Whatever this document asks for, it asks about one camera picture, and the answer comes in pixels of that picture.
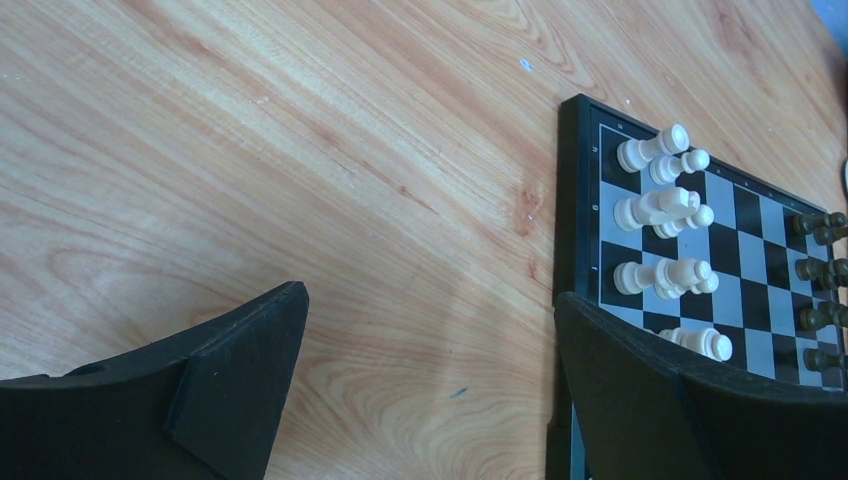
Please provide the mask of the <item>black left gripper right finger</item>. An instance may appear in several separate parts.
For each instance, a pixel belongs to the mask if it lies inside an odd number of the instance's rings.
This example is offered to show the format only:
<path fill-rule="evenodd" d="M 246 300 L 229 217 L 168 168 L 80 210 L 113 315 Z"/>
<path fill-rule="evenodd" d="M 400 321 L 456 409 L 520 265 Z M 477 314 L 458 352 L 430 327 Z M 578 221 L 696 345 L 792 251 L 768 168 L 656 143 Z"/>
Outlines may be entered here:
<path fill-rule="evenodd" d="M 711 360 L 566 292 L 555 327 L 596 479 L 843 479 L 847 397 Z"/>

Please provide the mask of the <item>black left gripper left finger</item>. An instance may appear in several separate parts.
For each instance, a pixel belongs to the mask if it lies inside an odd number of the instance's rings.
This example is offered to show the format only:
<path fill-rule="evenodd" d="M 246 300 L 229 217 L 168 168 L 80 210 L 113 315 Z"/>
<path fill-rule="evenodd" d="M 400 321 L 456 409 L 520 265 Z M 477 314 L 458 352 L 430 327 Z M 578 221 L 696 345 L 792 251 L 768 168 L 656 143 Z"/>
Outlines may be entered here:
<path fill-rule="evenodd" d="M 279 285 L 130 352 L 1 384 L 5 479 L 261 479 L 309 294 Z"/>

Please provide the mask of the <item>dark pawn piece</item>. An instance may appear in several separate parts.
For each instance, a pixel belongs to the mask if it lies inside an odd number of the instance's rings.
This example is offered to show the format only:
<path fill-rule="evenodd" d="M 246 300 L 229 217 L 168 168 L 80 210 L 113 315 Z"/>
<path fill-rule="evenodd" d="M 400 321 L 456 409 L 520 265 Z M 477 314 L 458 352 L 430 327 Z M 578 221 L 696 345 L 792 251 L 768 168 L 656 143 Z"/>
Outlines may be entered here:
<path fill-rule="evenodd" d="M 832 259 L 823 261 L 816 258 L 797 260 L 795 271 L 801 280 L 817 280 L 825 277 L 847 274 L 847 259 Z"/>
<path fill-rule="evenodd" d="M 809 235 L 818 228 L 843 227 L 847 224 L 844 213 L 799 214 L 790 219 L 790 226 L 797 234 Z"/>
<path fill-rule="evenodd" d="M 839 302 L 820 302 L 815 308 L 802 309 L 799 323 L 807 331 L 819 331 L 829 325 L 846 328 L 847 306 Z"/>
<path fill-rule="evenodd" d="M 824 372 L 828 369 L 847 371 L 846 354 L 832 354 L 821 349 L 805 349 L 803 360 L 805 367 L 810 371 Z"/>

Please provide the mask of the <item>dark chess piece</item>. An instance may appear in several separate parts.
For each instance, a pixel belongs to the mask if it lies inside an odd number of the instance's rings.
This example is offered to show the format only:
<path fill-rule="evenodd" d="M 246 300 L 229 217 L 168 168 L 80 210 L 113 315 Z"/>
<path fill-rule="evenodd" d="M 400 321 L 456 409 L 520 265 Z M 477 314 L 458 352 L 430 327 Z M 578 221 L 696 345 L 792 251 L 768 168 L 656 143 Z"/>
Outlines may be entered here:
<path fill-rule="evenodd" d="M 821 290 L 835 291 L 840 287 L 848 286 L 848 278 L 846 274 L 824 274 L 816 281 L 816 285 Z"/>

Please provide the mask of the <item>dark brown rook piece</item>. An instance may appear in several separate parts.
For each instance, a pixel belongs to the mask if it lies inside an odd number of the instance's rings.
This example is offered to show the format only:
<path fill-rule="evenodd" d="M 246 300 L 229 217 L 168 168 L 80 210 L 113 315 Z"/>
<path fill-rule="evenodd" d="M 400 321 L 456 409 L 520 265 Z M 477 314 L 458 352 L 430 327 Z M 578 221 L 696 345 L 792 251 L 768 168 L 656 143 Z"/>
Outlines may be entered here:
<path fill-rule="evenodd" d="M 848 236 L 848 227 L 820 227 L 813 231 L 813 237 L 818 245 L 832 245 Z"/>

